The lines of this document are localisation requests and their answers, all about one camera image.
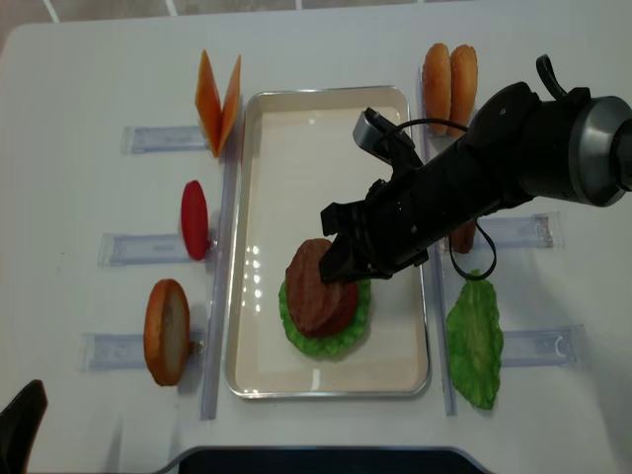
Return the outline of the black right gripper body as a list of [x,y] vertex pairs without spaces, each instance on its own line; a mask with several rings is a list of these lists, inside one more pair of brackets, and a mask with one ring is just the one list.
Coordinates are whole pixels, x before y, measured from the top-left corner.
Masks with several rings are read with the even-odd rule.
[[321,211],[323,233],[348,237],[368,259],[370,278],[389,279],[420,265],[431,244],[474,218],[476,204],[466,193],[476,174],[471,156],[446,151],[376,182],[363,200],[329,204]]

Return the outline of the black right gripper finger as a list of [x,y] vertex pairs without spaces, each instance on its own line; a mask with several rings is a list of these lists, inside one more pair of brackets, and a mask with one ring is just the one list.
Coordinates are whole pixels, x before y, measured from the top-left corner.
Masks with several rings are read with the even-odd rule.
[[319,263],[323,283],[352,282],[370,278],[369,261],[346,236],[337,235]]

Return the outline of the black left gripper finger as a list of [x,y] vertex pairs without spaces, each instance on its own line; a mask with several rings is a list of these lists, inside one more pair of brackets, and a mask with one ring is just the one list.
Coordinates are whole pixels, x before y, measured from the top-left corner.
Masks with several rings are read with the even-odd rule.
[[1,472],[26,473],[48,402],[43,382],[29,382],[1,411]]

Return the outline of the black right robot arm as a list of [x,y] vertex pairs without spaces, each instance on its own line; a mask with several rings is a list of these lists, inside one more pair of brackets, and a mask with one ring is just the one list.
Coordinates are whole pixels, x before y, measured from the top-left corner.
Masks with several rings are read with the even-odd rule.
[[630,107],[586,88],[543,102],[526,84],[510,85],[428,162],[403,126],[374,110],[360,114],[354,138],[392,177],[322,211],[334,239],[319,264],[325,283],[390,278],[462,225],[536,197],[609,206],[631,189]]

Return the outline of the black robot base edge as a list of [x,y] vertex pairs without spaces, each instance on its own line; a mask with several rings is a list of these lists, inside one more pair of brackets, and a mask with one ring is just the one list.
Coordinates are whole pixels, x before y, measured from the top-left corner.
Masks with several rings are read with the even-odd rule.
[[486,473],[452,448],[226,447],[177,462],[179,473]]

